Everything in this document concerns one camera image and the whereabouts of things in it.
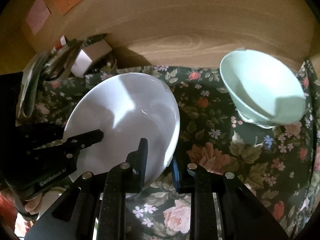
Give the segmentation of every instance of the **bowl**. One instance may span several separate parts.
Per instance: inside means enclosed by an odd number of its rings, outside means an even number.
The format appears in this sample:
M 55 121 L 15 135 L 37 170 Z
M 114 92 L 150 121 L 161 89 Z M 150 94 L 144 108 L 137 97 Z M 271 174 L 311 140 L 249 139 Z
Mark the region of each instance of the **bowl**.
M 138 149 L 140 138 L 148 140 L 145 185 L 155 181 L 170 164 L 180 129 L 177 102 L 161 80 L 143 73 L 113 76 L 90 90 L 73 110 L 64 132 L 71 136 L 100 129 L 103 140 L 80 151 L 77 171 L 100 174 L 125 162 Z
M 240 117 L 264 128 L 299 121 L 306 109 L 300 82 L 276 58 L 235 50 L 220 62 L 221 78 Z

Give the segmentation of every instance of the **stack of items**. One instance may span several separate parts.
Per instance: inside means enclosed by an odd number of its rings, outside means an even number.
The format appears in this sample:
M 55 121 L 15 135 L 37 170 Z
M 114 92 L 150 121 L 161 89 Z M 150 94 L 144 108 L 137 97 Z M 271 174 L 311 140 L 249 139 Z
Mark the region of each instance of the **stack of items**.
M 35 55 L 23 70 L 18 119 L 31 117 L 39 82 L 83 77 L 117 69 L 116 58 L 104 40 L 105 36 L 95 35 L 83 41 L 68 41 L 62 36 L 51 53 Z

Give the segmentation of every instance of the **small box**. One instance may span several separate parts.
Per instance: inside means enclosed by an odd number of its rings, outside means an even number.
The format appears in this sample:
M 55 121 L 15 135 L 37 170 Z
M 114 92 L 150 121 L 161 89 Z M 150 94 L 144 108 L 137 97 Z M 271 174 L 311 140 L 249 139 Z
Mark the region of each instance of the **small box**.
M 80 50 L 74 64 L 71 67 L 71 72 L 76 77 L 82 77 L 87 70 L 103 56 L 107 55 L 112 48 L 105 40 L 98 41 L 90 46 Z

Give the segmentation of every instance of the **floral tablecloth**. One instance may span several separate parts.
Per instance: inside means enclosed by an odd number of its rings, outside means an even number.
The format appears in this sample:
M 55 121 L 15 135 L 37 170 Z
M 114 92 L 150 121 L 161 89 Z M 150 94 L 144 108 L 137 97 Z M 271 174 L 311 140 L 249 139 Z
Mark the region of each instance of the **floral tablecloth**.
M 180 109 L 179 145 L 197 164 L 232 171 L 291 237 L 320 200 L 320 86 L 306 59 L 297 73 L 307 109 L 300 122 L 262 129 L 241 121 L 217 69 L 145 66 L 39 84 L 34 122 L 66 123 L 79 100 L 107 78 L 143 72 L 165 81 Z M 127 239 L 188 239 L 190 195 L 177 194 L 170 170 L 127 199 Z

